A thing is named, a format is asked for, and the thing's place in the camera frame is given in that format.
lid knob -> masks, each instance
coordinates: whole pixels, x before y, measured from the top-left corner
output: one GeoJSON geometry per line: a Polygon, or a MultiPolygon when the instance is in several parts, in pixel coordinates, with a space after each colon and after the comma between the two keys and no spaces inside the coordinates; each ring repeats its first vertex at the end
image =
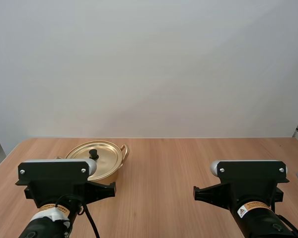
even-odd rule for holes
{"type": "Polygon", "coordinates": [[[89,151],[89,158],[93,159],[93,160],[97,160],[99,158],[99,155],[97,154],[97,150],[96,149],[91,149],[89,151]]]}

white wall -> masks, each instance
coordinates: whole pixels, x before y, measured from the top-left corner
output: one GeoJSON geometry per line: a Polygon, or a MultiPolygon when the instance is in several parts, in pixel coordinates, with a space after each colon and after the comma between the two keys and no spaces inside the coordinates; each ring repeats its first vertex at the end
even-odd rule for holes
{"type": "Polygon", "coordinates": [[[0,0],[0,142],[281,137],[298,0],[0,0]]]}

black cable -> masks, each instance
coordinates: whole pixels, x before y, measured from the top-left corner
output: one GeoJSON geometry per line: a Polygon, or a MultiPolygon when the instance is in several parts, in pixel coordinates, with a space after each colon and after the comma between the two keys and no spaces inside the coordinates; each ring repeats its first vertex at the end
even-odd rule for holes
{"type": "Polygon", "coordinates": [[[89,210],[87,208],[86,203],[83,203],[82,205],[83,205],[84,211],[86,213],[86,216],[89,219],[89,222],[90,222],[91,226],[93,227],[93,230],[94,230],[94,233],[96,235],[96,238],[100,238],[99,233],[98,233],[98,230],[97,230],[97,227],[96,227],[95,222],[93,221],[93,219],[92,219],[92,217],[91,217],[91,215],[89,213],[89,210]]]}
{"type": "MultiPolygon", "coordinates": [[[[271,206],[271,208],[272,208],[272,211],[275,213],[275,201],[272,202],[272,206],[271,206]]],[[[284,222],[289,228],[291,228],[291,229],[292,229],[292,233],[293,233],[296,237],[298,237],[298,230],[297,230],[297,228],[296,228],[293,224],[291,224],[290,221],[288,221],[288,220],[287,220],[285,217],[283,217],[282,215],[277,215],[277,214],[276,214],[276,216],[278,216],[278,218],[279,218],[282,222],[284,222]]]]}
{"type": "Polygon", "coordinates": [[[64,198],[66,198],[66,199],[75,199],[75,200],[78,200],[78,201],[81,202],[81,204],[82,204],[82,206],[83,206],[83,211],[82,211],[81,213],[78,212],[77,214],[80,216],[80,215],[86,213],[86,216],[87,216],[87,218],[88,218],[88,220],[89,220],[89,222],[90,222],[90,224],[91,224],[91,226],[92,226],[92,228],[93,228],[93,230],[94,230],[94,233],[95,233],[96,238],[100,238],[99,233],[98,233],[98,230],[97,230],[97,227],[96,227],[96,225],[95,225],[95,222],[93,221],[93,218],[91,217],[91,215],[90,215],[90,213],[89,213],[89,210],[88,210],[88,207],[87,207],[87,204],[86,204],[84,198],[81,197],[81,196],[78,196],[78,195],[74,195],[74,194],[65,194],[65,195],[61,196],[61,197],[56,201],[56,203],[55,203],[55,207],[57,207],[58,204],[59,204],[64,198]]]}

black bracket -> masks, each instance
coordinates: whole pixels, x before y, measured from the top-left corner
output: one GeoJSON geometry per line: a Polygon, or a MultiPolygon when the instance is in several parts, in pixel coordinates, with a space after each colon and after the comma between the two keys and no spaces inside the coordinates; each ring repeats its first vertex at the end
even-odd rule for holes
{"type": "Polygon", "coordinates": [[[88,181],[87,162],[37,162],[21,163],[18,166],[19,181],[16,185],[26,185],[27,199],[33,199],[39,208],[47,202],[55,202],[64,194],[79,195],[86,204],[107,197],[114,197],[115,182],[103,185],[88,181]]]}
{"type": "Polygon", "coordinates": [[[217,164],[220,184],[194,187],[194,199],[231,210],[247,200],[258,200],[271,206],[282,202],[284,193],[277,183],[286,179],[286,165],[281,161],[221,161],[217,164]]]}

black mount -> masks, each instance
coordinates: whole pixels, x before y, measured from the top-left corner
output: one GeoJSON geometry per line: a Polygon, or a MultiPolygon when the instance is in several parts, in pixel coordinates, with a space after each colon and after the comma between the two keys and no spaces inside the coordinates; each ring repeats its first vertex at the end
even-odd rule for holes
{"type": "Polygon", "coordinates": [[[87,181],[87,162],[37,162],[21,163],[18,166],[19,181],[16,185],[26,185],[25,196],[33,199],[39,208],[47,203],[55,203],[64,194],[79,195],[86,204],[107,197],[114,197],[116,184],[103,185],[87,181]]]}
{"type": "Polygon", "coordinates": [[[228,209],[246,238],[298,237],[297,229],[291,225],[290,231],[275,214],[275,202],[282,202],[284,196],[277,184],[289,182],[283,162],[220,161],[216,169],[221,183],[203,189],[194,187],[195,200],[228,209]],[[241,216],[238,211],[248,202],[262,202],[267,207],[251,209],[241,216]]]}
{"type": "Polygon", "coordinates": [[[194,187],[194,199],[231,210],[251,197],[271,206],[282,202],[284,193],[277,188],[286,179],[286,165],[281,161],[221,161],[217,166],[220,184],[194,187]]]}

